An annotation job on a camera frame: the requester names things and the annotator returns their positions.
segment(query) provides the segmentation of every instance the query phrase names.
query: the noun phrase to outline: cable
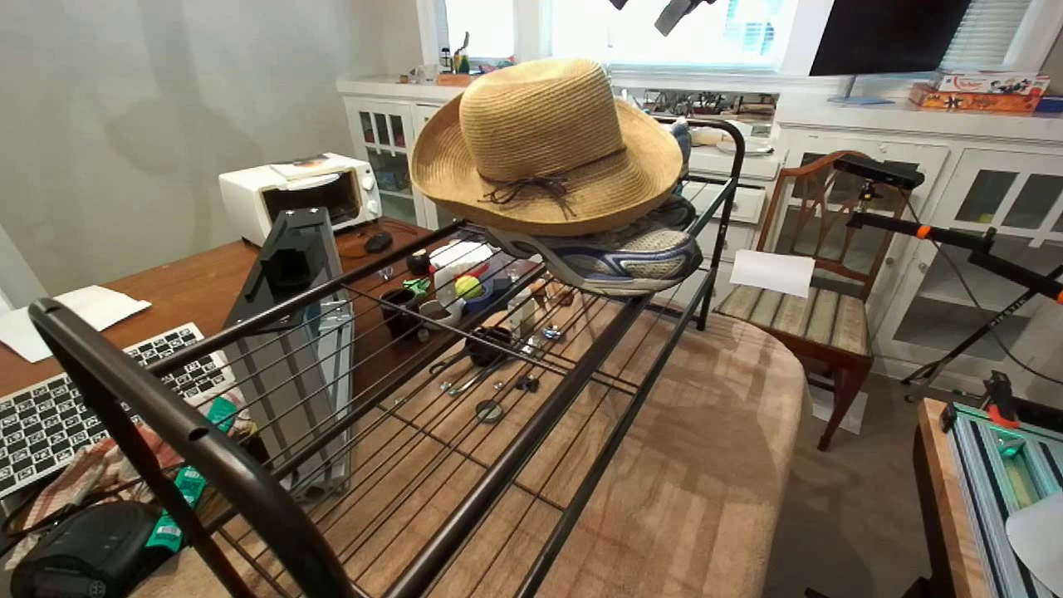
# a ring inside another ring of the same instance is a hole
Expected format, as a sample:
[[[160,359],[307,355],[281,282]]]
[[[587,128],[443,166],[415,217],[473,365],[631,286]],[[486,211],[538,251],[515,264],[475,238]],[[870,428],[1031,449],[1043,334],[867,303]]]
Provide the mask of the cable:
[[[953,268],[953,275],[957,275],[961,287],[967,293],[967,297],[972,303],[972,308],[978,308],[978,311],[989,311],[989,308],[972,294],[972,287],[969,287],[969,282],[965,279],[965,268],[957,264],[957,259],[953,259],[951,251],[943,251],[939,243],[935,243],[935,248],[938,248],[938,256],[943,256],[943,262]],[[1027,365],[1024,359],[1018,359],[1018,355],[1010,351],[1010,345],[997,334],[997,325],[989,325],[989,337],[997,342],[997,348],[1001,348],[1013,365],[1027,368],[1027,373],[1035,376],[1035,379],[1046,379],[1046,383],[1054,383],[1054,385],[1063,385],[1063,379],[1046,376],[1046,373]]]

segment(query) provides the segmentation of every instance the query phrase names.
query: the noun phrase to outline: wooden chair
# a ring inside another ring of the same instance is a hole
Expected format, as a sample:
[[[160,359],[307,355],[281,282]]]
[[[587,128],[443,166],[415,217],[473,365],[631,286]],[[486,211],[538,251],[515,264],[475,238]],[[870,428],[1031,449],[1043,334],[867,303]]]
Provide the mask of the wooden chair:
[[[809,256],[806,297],[736,286],[718,311],[777,334],[806,368],[809,385],[834,387],[834,410],[822,450],[854,406],[870,373],[867,294],[885,264],[889,233],[852,230],[852,211],[902,217],[925,176],[874,162],[860,152],[832,152],[780,168],[761,211],[757,248]]]

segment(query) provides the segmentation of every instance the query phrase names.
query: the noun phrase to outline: straw hat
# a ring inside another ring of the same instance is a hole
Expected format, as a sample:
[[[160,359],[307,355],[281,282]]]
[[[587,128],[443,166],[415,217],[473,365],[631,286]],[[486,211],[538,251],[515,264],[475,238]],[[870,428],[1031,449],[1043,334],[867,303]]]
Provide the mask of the straw hat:
[[[432,201],[533,237],[628,224],[679,176],[672,134],[615,98],[587,60],[534,60],[475,79],[412,149],[412,181]]]

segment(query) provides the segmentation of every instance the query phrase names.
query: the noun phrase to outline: white wall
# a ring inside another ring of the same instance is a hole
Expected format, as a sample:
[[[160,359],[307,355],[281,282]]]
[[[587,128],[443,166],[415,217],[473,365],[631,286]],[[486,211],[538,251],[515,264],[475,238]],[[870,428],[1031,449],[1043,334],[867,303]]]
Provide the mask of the white wall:
[[[379,36],[379,60],[374,60],[374,77],[381,79],[398,79],[398,74],[410,74],[415,67],[424,67],[421,57],[421,26],[420,12],[432,0],[367,0],[369,2],[369,21],[374,22]]]
[[[0,222],[0,315],[43,294],[40,279],[29,273],[23,251],[9,243]]]
[[[0,222],[51,293],[235,238],[217,173],[349,152],[379,0],[0,2]]]

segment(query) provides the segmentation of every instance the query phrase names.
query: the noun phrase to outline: hat band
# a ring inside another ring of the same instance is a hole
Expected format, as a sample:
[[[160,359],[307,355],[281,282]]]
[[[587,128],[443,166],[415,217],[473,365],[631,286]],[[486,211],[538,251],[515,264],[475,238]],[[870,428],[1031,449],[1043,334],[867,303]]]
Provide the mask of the hat band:
[[[606,157],[596,157],[587,162],[578,162],[578,166],[569,166],[569,168],[554,168],[554,173],[545,173],[545,176],[534,176],[534,180],[492,180],[492,176],[483,176],[492,190],[486,192],[488,201],[495,206],[515,206],[520,198],[525,190],[545,190],[548,198],[554,198],[563,206],[565,217],[575,217],[575,210],[569,206],[569,176],[578,173],[578,168],[587,168],[596,162],[606,162],[606,159],[615,159],[621,157],[628,146],[617,146]]]

